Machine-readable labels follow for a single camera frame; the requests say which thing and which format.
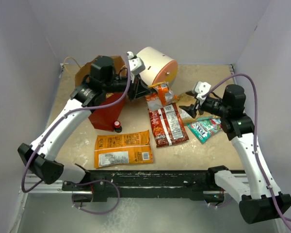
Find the orange white snack bag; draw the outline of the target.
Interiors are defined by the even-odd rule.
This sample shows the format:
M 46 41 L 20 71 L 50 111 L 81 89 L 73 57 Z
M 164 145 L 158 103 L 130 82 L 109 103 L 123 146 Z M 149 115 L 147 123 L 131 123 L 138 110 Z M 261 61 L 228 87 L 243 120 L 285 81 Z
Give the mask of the orange white snack bag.
M 145 100 L 150 111 L 156 111 L 171 103 L 174 103 L 177 96 L 169 87 L 169 82 L 160 82 L 148 86 L 152 91 L 151 94 L 145 96 Z

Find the teal snack packet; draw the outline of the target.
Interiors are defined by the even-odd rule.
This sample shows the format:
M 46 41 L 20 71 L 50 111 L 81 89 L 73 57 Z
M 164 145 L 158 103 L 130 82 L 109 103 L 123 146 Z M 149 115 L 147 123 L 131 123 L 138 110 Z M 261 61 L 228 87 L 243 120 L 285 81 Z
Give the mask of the teal snack packet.
M 221 130 L 221 120 L 219 118 L 207 119 L 187 124 L 187 127 L 196 136 L 200 143 L 204 144 L 209 138 Z

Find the red Doritos bag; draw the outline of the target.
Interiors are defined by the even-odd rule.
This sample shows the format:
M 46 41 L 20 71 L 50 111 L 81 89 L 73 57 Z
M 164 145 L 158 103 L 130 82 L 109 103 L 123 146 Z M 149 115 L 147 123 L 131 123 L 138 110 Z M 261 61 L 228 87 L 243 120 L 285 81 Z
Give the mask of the red Doritos bag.
M 189 140 L 175 103 L 156 111 L 148 109 L 156 147 L 174 146 Z

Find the large orange snack bag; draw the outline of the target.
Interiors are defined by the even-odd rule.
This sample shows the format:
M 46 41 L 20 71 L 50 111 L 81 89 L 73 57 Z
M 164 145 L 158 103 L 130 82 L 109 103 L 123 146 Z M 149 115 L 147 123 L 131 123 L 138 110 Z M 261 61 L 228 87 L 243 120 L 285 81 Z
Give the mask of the large orange snack bag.
M 97 136 L 94 150 L 96 169 L 153 162 L 149 131 Z

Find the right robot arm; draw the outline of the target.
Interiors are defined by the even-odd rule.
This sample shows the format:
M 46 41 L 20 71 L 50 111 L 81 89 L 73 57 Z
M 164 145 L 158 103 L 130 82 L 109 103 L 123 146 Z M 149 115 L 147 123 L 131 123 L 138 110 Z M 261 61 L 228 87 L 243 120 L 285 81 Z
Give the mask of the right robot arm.
M 225 166 L 217 166 L 208 169 L 207 187 L 211 190 L 220 187 L 227 191 L 238 203 L 240 213 L 248 224 L 279 218 L 290 208 L 291 196 L 281 192 L 261 154 L 254 135 L 254 123 L 244 112 L 244 89 L 229 84 L 223 98 L 217 99 L 205 96 L 210 88 L 209 83 L 198 82 L 188 92 L 196 102 L 180 108 L 191 117 L 207 112 L 220 118 L 221 128 L 242 162 L 248 184 L 241 182 Z

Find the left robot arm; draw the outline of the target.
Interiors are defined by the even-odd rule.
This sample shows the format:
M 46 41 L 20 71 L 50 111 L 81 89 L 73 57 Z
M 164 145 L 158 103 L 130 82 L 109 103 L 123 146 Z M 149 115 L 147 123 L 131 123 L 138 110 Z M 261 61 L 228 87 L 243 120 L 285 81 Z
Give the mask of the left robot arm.
M 80 165 L 63 165 L 56 161 L 58 152 L 74 130 L 95 110 L 112 107 L 129 97 L 131 100 L 149 93 L 140 73 L 145 65 L 132 52 L 127 53 L 127 65 L 116 71 L 114 60 L 99 56 L 90 71 L 71 93 L 65 107 L 49 127 L 30 144 L 22 143 L 17 152 L 25 165 L 45 184 L 62 179 L 79 190 L 90 185 L 90 178 Z

